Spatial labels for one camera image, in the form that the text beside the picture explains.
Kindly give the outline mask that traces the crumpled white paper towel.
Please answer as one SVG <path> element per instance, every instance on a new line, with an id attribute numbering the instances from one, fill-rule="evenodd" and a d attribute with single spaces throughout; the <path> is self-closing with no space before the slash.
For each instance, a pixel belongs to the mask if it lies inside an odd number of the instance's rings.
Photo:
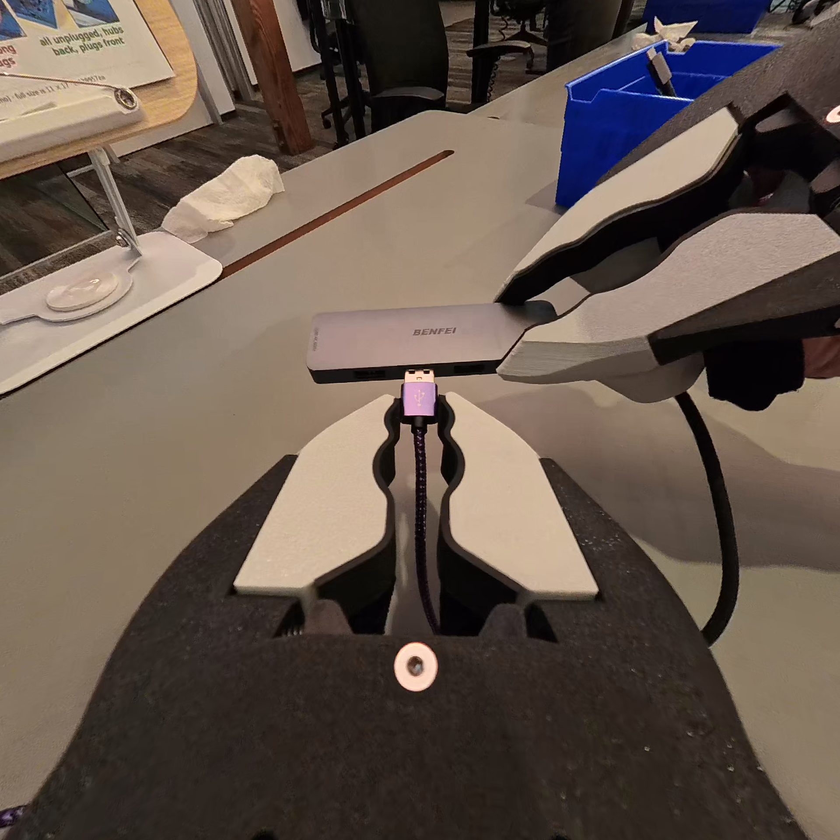
<path id="1" fill-rule="evenodd" d="M 260 155 L 241 157 L 185 195 L 166 214 L 161 229 L 194 245 L 210 234 L 231 228 L 284 191 L 276 162 Z"/>

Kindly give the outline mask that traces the small crumpled white tissue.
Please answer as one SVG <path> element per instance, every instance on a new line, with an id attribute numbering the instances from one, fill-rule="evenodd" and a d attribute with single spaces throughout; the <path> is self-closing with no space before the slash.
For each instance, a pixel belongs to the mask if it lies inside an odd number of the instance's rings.
<path id="1" fill-rule="evenodd" d="M 631 42 L 632 50 L 648 49 L 663 42 L 666 43 L 668 52 L 684 53 L 696 42 L 695 38 L 690 36 L 697 26 L 696 20 L 664 24 L 658 17 L 654 17 L 650 23 L 653 25 L 653 32 L 635 34 Z"/>

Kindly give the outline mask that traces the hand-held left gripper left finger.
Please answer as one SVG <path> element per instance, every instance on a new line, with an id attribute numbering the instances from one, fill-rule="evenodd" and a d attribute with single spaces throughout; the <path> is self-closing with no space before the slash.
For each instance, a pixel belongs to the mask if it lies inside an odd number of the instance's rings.
<path id="1" fill-rule="evenodd" d="M 236 593 L 316 597 L 381 543 L 388 496 L 374 460 L 390 435 L 393 402 L 374 399 L 300 450 L 234 579 Z"/>

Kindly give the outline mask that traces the printed instruction sheet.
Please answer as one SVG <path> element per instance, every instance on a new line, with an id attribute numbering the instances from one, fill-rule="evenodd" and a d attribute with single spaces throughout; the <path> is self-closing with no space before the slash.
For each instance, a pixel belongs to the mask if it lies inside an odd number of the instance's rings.
<path id="1" fill-rule="evenodd" d="M 173 78 L 131 1 L 2 1 L 1 118 Z"/>

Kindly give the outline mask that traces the black office chair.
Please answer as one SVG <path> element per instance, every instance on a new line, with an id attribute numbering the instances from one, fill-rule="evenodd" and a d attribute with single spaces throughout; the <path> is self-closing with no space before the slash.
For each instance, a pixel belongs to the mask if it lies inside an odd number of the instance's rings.
<path id="1" fill-rule="evenodd" d="M 471 105 L 483 106 L 490 101 L 501 59 L 525 56 L 528 59 L 527 71 L 532 71 L 534 46 L 547 48 L 549 43 L 543 35 L 532 29 L 540 14 L 543 22 L 547 22 L 546 6 L 544 1 L 474 2 L 472 47 L 466 53 L 471 60 Z M 511 37 L 490 40 L 492 16 L 501 18 L 505 23 L 517 23 L 518 31 Z"/>
<path id="2" fill-rule="evenodd" d="M 332 31 L 352 137 L 447 109 L 448 42 L 438 2 L 312 2 Z"/>

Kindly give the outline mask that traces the dark slim divider panel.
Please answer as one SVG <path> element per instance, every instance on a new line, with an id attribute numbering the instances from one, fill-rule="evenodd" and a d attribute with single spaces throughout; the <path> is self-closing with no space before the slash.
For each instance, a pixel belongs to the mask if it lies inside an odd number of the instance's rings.
<path id="1" fill-rule="evenodd" d="M 669 68 L 665 55 L 650 47 L 646 51 L 647 71 L 651 76 L 658 94 L 666 98 L 676 98 L 676 90 L 672 82 L 672 72 Z"/>

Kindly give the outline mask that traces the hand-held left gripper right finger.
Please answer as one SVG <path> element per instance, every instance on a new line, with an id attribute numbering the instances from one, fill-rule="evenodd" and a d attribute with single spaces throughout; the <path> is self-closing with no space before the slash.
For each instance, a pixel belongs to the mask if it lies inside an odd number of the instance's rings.
<path id="1" fill-rule="evenodd" d="M 515 602 L 590 601 L 599 588 L 536 451 L 463 396 L 445 441 L 455 453 L 440 522 L 471 569 Z"/>

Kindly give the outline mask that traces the wooden post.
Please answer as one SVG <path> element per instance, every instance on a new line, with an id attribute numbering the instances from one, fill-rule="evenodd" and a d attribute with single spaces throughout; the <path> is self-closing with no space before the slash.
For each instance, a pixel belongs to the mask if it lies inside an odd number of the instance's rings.
<path id="1" fill-rule="evenodd" d="M 232 6 L 280 152 L 310 151 L 314 142 L 274 2 L 233 1 Z"/>

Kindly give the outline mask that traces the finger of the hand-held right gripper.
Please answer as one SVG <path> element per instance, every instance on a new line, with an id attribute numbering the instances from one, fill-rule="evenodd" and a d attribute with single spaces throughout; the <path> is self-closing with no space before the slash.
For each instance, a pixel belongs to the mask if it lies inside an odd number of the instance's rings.
<path id="1" fill-rule="evenodd" d="M 818 379 L 828 342 L 828 225 L 800 213 L 724 213 L 678 238 L 633 279 L 625 247 L 566 213 L 500 289 L 530 302 L 572 297 L 531 327 L 497 367 L 527 384 L 596 382 L 660 403 L 706 374 L 713 399 L 771 403 Z"/>
<path id="2" fill-rule="evenodd" d="M 521 305 L 671 224 L 710 214 L 739 179 L 739 124 L 728 108 L 608 177 L 571 206 L 520 260 L 496 296 Z"/>

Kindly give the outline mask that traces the wooden document stand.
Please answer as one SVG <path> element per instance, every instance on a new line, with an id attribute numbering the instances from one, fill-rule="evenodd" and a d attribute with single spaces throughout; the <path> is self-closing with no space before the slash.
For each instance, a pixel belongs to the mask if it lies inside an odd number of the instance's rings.
<path id="1" fill-rule="evenodd" d="M 2 120 L 2 181 L 87 154 L 114 214 L 115 244 L 2 293 L 1 392 L 18 391 L 214 283 L 214 258 L 162 231 L 138 234 L 112 148 L 184 117 L 202 77 L 170 2 L 135 2 L 173 78 Z"/>

